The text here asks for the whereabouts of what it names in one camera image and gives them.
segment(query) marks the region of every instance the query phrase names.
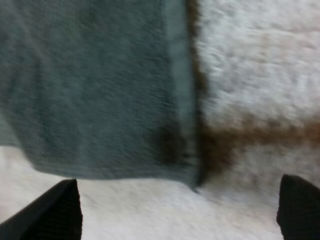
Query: brown stain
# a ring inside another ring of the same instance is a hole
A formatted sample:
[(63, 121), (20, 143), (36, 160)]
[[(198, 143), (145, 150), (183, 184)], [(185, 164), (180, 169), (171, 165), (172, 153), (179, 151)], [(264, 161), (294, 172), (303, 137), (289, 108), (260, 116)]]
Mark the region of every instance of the brown stain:
[(235, 148), (253, 144), (290, 144), (294, 146), (305, 143), (305, 141), (308, 141), (311, 146), (320, 147), (320, 122), (304, 128), (259, 129), (251, 127), (244, 130), (213, 131), (209, 128), (203, 130), (205, 131), (206, 165), (213, 176), (223, 174), (235, 163), (232, 156)]

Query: gray towel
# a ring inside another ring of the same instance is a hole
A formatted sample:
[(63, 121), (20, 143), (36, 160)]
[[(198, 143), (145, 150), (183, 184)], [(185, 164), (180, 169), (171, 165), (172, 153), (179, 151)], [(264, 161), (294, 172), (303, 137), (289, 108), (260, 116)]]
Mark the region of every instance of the gray towel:
[(35, 169), (197, 184), (185, 0), (3, 0), (0, 74), (1, 143)]

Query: fluffy white rug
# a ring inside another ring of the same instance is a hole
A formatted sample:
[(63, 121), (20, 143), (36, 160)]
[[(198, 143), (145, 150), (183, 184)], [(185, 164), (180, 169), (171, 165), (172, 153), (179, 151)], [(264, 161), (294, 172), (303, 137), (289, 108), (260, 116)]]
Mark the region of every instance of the fluffy white rug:
[(196, 47), (211, 128), (320, 122), (320, 1), (198, 2)]
[[(34, 171), (17, 149), (2, 147), (0, 153), (2, 222), (62, 178)], [(224, 181), (208, 183), (197, 194), (165, 180), (79, 180), (82, 239), (282, 239), (277, 201)]]

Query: white carpet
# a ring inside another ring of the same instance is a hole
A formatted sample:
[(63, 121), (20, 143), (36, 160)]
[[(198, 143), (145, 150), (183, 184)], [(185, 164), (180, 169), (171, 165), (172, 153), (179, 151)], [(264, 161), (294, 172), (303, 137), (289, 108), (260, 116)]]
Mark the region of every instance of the white carpet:
[[(200, 194), (166, 180), (79, 180), (83, 240), (281, 240), (282, 174), (320, 186), (320, 2), (198, 1), (210, 179)], [(1, 222), (61, 178), (0, 153)]]
[(196, 46), (214, 129), (320, 122), (320, 1), (198, 0)]
[[(62, 178), (34, 171), (18, 150), (1, 148), (0, 222)], [(83, 240), (280, 240), (277, 201), (208, 183), (200, 194), (154, 179), (79, 180)]]

